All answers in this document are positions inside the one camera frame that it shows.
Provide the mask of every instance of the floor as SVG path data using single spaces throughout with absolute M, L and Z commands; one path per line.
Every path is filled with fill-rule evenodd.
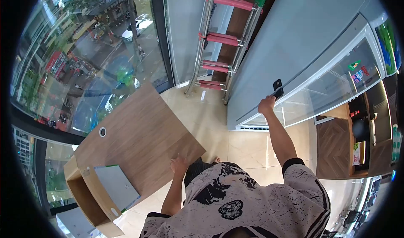
M 223 105 L 221 92 L 195 87 L 193 95 L 186 98 L 184 91 L 184 88 L 173 87 L 161 97 L 205 148 L 206 153 L 202 156 L 205 162 L 212 162 L 218 156 L 222 161 L 237 163 L 261 186 L 284 182 L 268 133 L 228 131 L 227 107 Z M 314 121 L 296 124 L 286 131 L 293 140 L 298 157 L 315 172 L 317 136 Z M 322 183 L 331 200 L 331 216 L 327 225 L 331 228 L 338 222 L 341 211 L 351 204 L 352 195 L 358 194 L 361 184 L 359 179 L 324 180 Z M 125 233 L 121 238 L 139 237 L 146 215 L 160 212 L 169 187 L 170 183 L 114 221 Z

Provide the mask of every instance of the glass fridge door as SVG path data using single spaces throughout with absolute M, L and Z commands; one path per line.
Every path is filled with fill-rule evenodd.
M 275 104 L 275 115 L 284 127 L 313 118 L 362 94 L 384 78 L 381 55 L 369 25 L 309 80 Z M 266 127 L 257 114 L 241 127 Z
M 358 96 L 381 80 L 367 38 L 331 68 L 279 105 L 275 113 L 284 126 L 322 114 Z

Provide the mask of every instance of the white car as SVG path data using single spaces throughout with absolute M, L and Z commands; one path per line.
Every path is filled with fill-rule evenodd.
M 147 13 L 140 15 L 136 18 L 136 34 L 139 36 L 143 31 L 148 28 L 153 23 L 152 20 L 149 19 Z M 132 24 L 129 24 L 128 28 L 122 34 L 122 38 L 127 41 L 131 42 L 133 40 L 133 32 L 132 32 Z

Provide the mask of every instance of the metal ladder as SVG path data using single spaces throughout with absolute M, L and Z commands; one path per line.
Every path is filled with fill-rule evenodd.
M 214 3 L 228 5 L 232 7 L 237 7 L 250 11 L 250 15 L 247 19 L 247 23 L 244 27 L 243 34 L 240 38 L 235 36 L 209 32 L 209 23 L 212 15 L 212 10 L 214 8 Z M 191 80 L 189 81 L 188 87 L 185 91 L 185 95 L 188 97 L 192 92 L 192 87 L 194 85 L 200 85 L 204 88 L 223 90 L 225 91 L 224 101 L 227 104 L 229 99 L 229 89 L 233 76 L 237 73 L 237 69 L 240 66 L 240 62 L 244 56 L 247 49 L 248 43 L 250 41 L 251 35 L 255 29 L 256 23 L 258 21 L 259 15 L 262 13 L 262 7 L 264 6 L 265 0 L 254 0 L 254 3 L 250 3 L 244 0 L 206 0 L 204 9 L 202 12 L 202 20 L 199 26 L 199 42 L 198 49 L 195 60 L 194 73 Z M 215 62 L 210 60 L 201 60 L 202 52 L 205 48 L 205 42 L 211 41 L 216 43 L 224 43 L 232 46 L 237 46 L 233 62 L 231 64 Z M 197 80 L 199 69 L 210 69 L 218 72 L 226 72 L 226 82 L 218 81 L 206 81 Z

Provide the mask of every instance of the pink ladder rung padding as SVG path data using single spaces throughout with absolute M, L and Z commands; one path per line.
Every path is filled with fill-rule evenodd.
M 212 85 L 212 84 L 201 84 L 201 87 L 204 88 L 209 88 L 209 89 L 214 89 L 214 90 L 221 90 L 222 88 L 218 85 Z
M 229 65 L 226 64 L 226 63 L 216 62 L 216 61 L 210 61 L 210 60 L 203 60 L 202 63 L 203 63 L 203 64 L 212 64 L 212 65 L 220 66 L 220 67 L 227 67 L 227 66 L 229 66 Z
M 221 38 L 226 38 L 226 39 L 231 39 L 231 40 L 236 40 L 237 41 L 237 37 L 235 36 L 231 36 L 231 35 L 225 35 L 223 33 L 215 33 L 215 32 L 209 32 L 209 34 L 211 36 L 217 36 L 217 37 L 221 37 Z
M 207 81 L 207 80 L 199 80 L 200 84 L 212 84 L 212 85 L 218 85 L 222 84 L 222 82 L 219 81 Z
M 204 69 L 211 69 L 211 70 L 214 70 L 214 71 L 216 71 L 216 72 L 226 72 L 226 73 L 227 73 L 228 70 L 229 70 L 229 69 L 224 68 L 224 67 L 211 66 L 211 65 L 206 65 L 206 64 L 202 65 L 202 68 L 204 68 Z
M 232 45 L 232 46 L 238 46 L 237 40 L 231 40 L 231 39 L 222 38 L 222 37 L 218 37 L 218 36 L 212 36 L 210 34 L 206 37 L 206 40 L 208 40 L 210 42 L 224 43 L 224 44 L 228 44 L 228 45 Z
M 244 0 L 214 0 L 214 3 L 218 4 L 223 4 L 223 5 L 228 5 L 232 7 L 237 7 L 241 9 L 245 9 L 248 11 L 251 11 L 251 9 L 254 7 L 253 3 L 244 1 Z

